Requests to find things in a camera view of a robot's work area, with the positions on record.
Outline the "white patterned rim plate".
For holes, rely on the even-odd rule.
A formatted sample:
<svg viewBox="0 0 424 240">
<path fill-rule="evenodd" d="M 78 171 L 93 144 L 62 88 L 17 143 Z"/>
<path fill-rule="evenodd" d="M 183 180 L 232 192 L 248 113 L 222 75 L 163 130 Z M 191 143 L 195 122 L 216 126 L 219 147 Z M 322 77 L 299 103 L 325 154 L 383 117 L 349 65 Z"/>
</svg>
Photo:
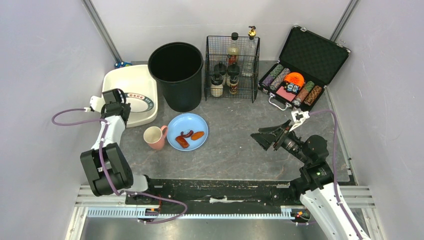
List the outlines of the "white patterned rim plate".
<svg viewBox="0 0 424 240">
<path fill-rule="evenodd" d="M 132 113 L 144 113 L 152 110 L 155 106 L 149 97 L 133 92 L 125 93 L 126 102 L 130 104 Z"/>
</svg>

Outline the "small dark spice jar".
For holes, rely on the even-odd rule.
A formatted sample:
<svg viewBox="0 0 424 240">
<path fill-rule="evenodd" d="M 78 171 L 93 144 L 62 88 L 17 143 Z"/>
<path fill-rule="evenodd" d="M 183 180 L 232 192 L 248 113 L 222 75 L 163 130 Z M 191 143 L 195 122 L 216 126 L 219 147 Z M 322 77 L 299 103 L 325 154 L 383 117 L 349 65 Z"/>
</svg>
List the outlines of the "small dark spice jar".
<svg viewBox="0 0 424 240">
<path fill-rule="evenodd" d="M 235 75 L 234 76 L 230 76 L 229 77 L 229 86 L 230 86 L 229 92 L 232 95 L 237 94 L 237 92 L 238 92 L 238 85 L 239 85 L 238 77 L 235 76 Z"/>
</svg>

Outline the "spice jar black lid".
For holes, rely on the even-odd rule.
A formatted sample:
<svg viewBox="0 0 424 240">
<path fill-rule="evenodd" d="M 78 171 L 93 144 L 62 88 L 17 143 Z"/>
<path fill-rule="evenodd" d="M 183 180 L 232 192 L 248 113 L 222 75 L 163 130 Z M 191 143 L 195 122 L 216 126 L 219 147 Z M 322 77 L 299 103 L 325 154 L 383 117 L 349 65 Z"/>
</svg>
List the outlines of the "spice jar black lid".
<svg viewBox="0 0 424 240">
<path fill-rule="evenodd" d="M 222 77 L 227 74 L 227 65 L 222 61 L 219 61 L 213 67 L 213 75 L 216 77 L 218 74 Z"/>
<path fill-rule="evenodd" d="M 220 73 L 215 73 L 211 79 L 210 93 L 213 97 L 221 97 L 223 92 L 223 77 Z"/>
<path fill-rule="evenodd" d="M 229 78 L 235 78 L 240 74 L 240 66 L 237 62 L 229 65 L 226 71 Z"/>
</svg>

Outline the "clear bottle gold pump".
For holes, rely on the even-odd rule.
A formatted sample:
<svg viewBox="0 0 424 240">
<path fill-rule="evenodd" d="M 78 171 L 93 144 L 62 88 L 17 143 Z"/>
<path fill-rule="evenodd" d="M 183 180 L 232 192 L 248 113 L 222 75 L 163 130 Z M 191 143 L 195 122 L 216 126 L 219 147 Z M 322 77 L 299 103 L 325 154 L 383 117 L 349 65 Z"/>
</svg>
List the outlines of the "clear bottle gold pump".
<svg viewBox="0 0 424 240">
<path fill-rule="evenodd" d="M 254 73 L 254 63 L 256 56 L 256 27 L 254 25 L 249 26 L 250 30 L 248 32 L 248 39 L 244 45 L 243 52 L 243 66 L 242 66 L 242 76 L 252 77 Z"/>
</svg>

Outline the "sauce bottle red label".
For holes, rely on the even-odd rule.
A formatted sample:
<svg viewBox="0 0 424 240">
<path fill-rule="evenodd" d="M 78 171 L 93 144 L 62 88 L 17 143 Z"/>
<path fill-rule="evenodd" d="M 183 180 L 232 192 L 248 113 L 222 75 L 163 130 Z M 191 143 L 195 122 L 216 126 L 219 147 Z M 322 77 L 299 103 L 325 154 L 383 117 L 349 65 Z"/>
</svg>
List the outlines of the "sauce bottle red label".
<svg viewBox="0 0 424 240">
<path fill-rule="evenodd" d="M 240 55 L 240 46 L 238 44 L 239 34 L 233 32 L 231 34 L 230 44 L 227 47 L 227 63 L 231 66 L 237 63 Z"/>
</svg>

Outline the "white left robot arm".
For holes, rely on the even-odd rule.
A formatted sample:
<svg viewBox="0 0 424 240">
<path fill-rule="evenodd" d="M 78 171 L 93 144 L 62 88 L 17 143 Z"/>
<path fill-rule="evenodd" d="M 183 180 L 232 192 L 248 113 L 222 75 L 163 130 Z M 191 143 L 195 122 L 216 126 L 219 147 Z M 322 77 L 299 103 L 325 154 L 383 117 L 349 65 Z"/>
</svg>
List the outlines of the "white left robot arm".
<svg viewBox="0 0 424 240">
<path fill-rule="evenodd" d="M 137 195 L 149 189 L 146 175 L 134 176 L 121 148 L 131 104 L 119 88 L 102 93 L 104 105 L 98 137 L 91 149 L 82 152 L 80 161 L 92 193 L 96 197 L 116 194 Z"/>
</svg>

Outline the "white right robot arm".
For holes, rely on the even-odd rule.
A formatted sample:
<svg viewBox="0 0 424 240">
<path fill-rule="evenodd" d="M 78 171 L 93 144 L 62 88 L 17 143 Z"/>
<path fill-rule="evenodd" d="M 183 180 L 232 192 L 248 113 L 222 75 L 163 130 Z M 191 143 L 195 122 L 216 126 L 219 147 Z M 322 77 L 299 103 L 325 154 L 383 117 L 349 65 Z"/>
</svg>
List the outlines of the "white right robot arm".
<svg viewBox="0 0 424 240">
<path fill-rule="evenodd" d="M 288 120 L 281 125 L 259 128 L 250 136 L 265 151 L 284 149 L 303 163 L 300 177 L 290 181 L 289 189 L 293 198 L 309 210 L 328 239 L 370 239 L 345 203 L 336 175 L 326 161 L 327 140 L 316 134 L 302 140 L 291 128 Z"/>
</svg>

